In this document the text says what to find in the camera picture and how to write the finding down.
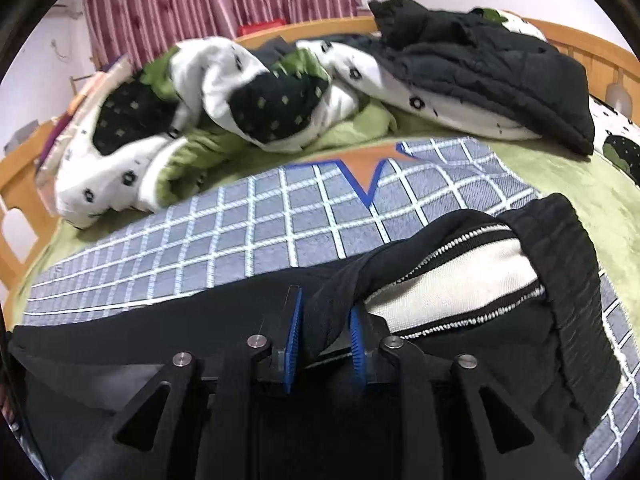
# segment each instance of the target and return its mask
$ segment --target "plaid blanket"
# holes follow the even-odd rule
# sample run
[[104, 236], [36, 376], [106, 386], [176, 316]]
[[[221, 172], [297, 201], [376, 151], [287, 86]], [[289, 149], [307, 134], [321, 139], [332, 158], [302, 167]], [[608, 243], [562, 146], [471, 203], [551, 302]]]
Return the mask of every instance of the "plaid blanket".
[[[354, 160], [367, 153], [280, 167], [130, 224], [41, 274], [24, 323], [113, 316], [254, 274], [362, 253], [459, 208], [496, 215], [538, 196], [474, 139], [369, 150], [377, 151], [358, 167]], [[578, 458], [588, 480], [605, 479], [640, 429], [636, 343], [603, 270], [600, 279], [604, 327], [623, 385]]]

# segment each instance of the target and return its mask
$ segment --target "metal bolt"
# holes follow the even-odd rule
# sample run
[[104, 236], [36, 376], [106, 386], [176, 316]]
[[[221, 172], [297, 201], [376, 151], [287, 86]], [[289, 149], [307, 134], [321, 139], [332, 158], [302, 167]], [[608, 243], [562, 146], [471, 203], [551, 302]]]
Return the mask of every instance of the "metal bolt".
[[252, 335], [249, 339], [247, 339], [246, 343], [251, 348], [262, 348], [267, 344], [267, 338], [265, 338], [265, 336], [263, 336], [262, 334], [255, 334], [255, 335]]
[[192, 357], [189, 352], [180, 352], [174, 355], [172, 362], [174, 363], [174, 365], [182, 368], [183, 366], [188, 365], [191, 362], [191, 359]]
[[460, 354], [456, 357], [456, 361], [462, 368], [466, 368], [467, 370], [473, 370], [476, 366], [478, 366], [478, 359], [473, 357], [471, 354]]
[[397, 335], [389, 335], [382, 340], [382, 343], [387, 348], [400, 348], [404, 344], [404, 341]]

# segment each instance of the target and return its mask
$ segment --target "black flower print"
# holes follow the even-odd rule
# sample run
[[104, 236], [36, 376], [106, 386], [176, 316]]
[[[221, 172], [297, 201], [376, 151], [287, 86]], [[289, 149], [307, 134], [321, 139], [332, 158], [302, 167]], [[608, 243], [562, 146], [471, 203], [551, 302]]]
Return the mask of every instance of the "black flower print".
[[362, 74], [360, 73], [360, 70], [353, 66], [349, 70], [349, 77], [354, 81], [359, 81], [360, 79], [362, 79]]
[[133, 173], [133, 171], [129, 170], [127, 171], [127, 173], [124, 173], [122, 175], [122, 183], [125, 186], [133, 186], [133, 183], [136, 181], [138, 177], [136, 176], [135, 173]]
[[414, 95], [409, 99], [409, 104], [411, 105], [411, 108], [415, 108], [416, 110], [422, 110], [424, 108], [424, 101], [417, 95]]

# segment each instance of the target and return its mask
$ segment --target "wooden bed frame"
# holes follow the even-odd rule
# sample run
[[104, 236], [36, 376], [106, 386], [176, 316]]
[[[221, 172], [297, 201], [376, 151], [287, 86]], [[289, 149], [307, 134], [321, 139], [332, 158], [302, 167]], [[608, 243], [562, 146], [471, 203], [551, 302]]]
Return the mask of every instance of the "wooden bed frame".
[[[621, 82], [634, 102], [632, 119], [640, 124], [640, 62], [632, 53], [571, 27], [529, 18], [527, 21], [539, 28], [559, 50], [584, 65], [589, 90], [597, 98], [604, 100], [607, 86], [613, 82]], [[238, 38], [237, 42], [247, 48], [257, 48], [277, 36], [295, 41], [325, 34], [366, 34], [376, 30], [376, 23], [371, 16], [338, 18], [270, 28]], [[20, 262], [4, 238], [4, 233], [0, 231], [0, 281], [9, 291], [2, 313], [8, 327], [12, 326], [12, 300], [22, 277], [49, 243], [58, 224], [58, 219], [49, 215], [43, 206], [34, 186], [34, 161], [51, 128], [50, 122], [42, 124], [25, 143], [0, 162], [0, 194], [6, 208], [21, 210], [38, 237], [27, 259]], [[4, 213], [0, 211], [0, 222], [2, 221]]]

